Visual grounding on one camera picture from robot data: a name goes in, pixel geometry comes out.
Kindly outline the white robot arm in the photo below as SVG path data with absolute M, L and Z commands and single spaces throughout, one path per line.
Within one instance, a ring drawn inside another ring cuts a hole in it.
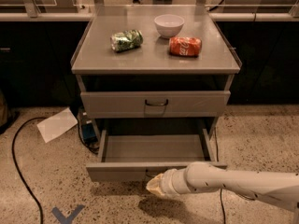
M 197 161 L 156 175 L 146 189 L 161 198 L 226 189 L 289 210 L 294 213 L 292 224 L 299 224 L 298 173 L 224 170 Z

